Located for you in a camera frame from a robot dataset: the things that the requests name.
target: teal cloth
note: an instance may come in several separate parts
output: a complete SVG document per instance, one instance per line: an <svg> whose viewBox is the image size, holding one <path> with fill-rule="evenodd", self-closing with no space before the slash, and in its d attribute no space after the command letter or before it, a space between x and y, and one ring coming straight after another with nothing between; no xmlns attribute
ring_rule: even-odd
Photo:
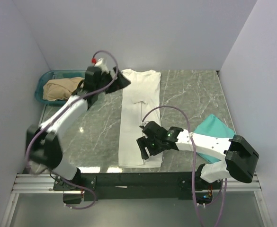
<svg viewBox="0 0 277 227"><path fill-rule="evenodd" d="M212 136L218 138L233 138L235 132L226 126L222 121L220 121L213 114L208 116L194 131L197 134L201 134L204 136ZM219 159L209 156L199 154L209 163L218 162Z"/></svg>

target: white wall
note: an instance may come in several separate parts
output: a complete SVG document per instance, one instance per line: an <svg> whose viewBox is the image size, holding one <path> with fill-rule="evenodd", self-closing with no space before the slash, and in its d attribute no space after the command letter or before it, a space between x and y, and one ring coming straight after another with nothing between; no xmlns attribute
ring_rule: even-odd
<svg viewBox="0 0 277 227"><path fill-rule="evenodd" d="M257 173L277 227L277 1L257 1L220 78L237 132L259 152Z"/></svg>
<svg viewBox="0 0 277 227"><path fill-rule="evenodd" d="M11 0L0 0L0 222L17 171L23 167L27 127L41 105L34 100L48 66Z"/></svg>
<svg viewBox="0 0 277 227"><path fill-rule="evenodd" d="M51 69L219 70L256 0L14 0Z"/></svg>

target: gray marble surface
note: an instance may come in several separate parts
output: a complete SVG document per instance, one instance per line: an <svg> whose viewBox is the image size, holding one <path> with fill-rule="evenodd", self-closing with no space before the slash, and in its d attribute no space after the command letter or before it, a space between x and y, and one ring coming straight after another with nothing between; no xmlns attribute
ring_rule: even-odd
<svg viewBox="0 0 277 227"><path fill-rule="evenodd" d="M161 105L181 108L194 130L206 117L214 114L233 128L219 78L215 71L161 71ZM163 153L160 168L118 168L118 143L122 91L104 95L66 131L61 146L64 156L84 173L93 172L178 172L191 171L193 153L169 150ZM46 106L42 121L59 108ZM161 109L161 125L186 128L181 113ZM206 161L197 157L197 167Z"/></svg>

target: beige cloth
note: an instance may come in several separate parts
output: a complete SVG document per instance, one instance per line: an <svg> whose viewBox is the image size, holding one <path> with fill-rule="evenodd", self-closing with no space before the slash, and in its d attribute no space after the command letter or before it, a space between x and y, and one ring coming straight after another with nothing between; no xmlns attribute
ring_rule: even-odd
<svg viewBox="0 0 277 227"><path fill-rule="evenodd" d="M48 101L69 99L82 77L51 79L44 85L43 99Z"/></svg>

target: teal basket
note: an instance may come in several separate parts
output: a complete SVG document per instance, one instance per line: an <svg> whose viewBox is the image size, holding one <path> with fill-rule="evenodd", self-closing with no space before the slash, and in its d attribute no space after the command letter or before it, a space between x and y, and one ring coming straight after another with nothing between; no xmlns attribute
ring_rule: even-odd
<svg viewBox="0 0 277 227"><path fill-rule="evenodd" d="M74 78L82 77L85 78L85 70L53 70L46 72L38 81L37 88L35 90L35 99L45 105L50 106L63 106L67 101L56 100L48 101L43 99L44 85L51 79L63 79L63 78Z"/></svg>

